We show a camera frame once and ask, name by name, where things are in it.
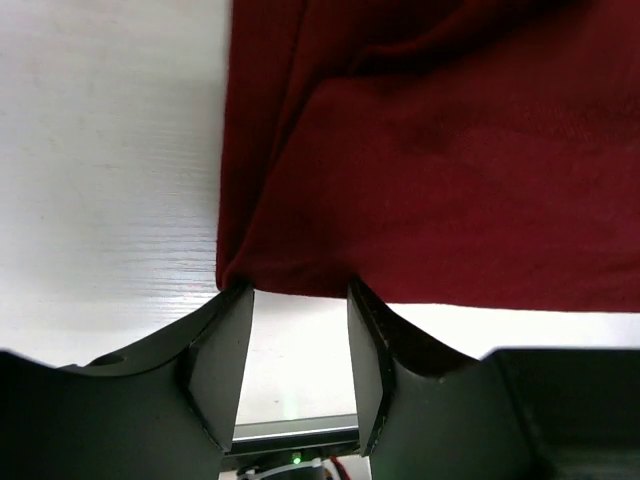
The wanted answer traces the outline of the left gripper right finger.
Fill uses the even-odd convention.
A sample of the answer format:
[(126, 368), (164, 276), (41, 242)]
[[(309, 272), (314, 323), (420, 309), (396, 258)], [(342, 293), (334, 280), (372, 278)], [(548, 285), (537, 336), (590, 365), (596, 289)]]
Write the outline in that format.
[(348, 287), (360, 452), (375, 479), (542, 479), (499, 363), (476, 360)]

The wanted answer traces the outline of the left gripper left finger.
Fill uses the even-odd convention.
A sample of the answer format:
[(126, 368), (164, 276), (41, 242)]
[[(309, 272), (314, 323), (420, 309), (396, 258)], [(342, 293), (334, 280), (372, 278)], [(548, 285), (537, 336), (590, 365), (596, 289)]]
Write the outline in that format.
[(254, 291), (239, 284), (85, 366), (1, 355), (5, 479), (215, 479), (230, 450)]

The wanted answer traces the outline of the dark red t shirt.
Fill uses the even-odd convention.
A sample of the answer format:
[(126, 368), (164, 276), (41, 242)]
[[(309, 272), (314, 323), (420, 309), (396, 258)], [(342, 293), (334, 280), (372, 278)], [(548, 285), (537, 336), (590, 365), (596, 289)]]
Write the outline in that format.
[(216, 281), (639, 308), (635, 1), (236, 1)]

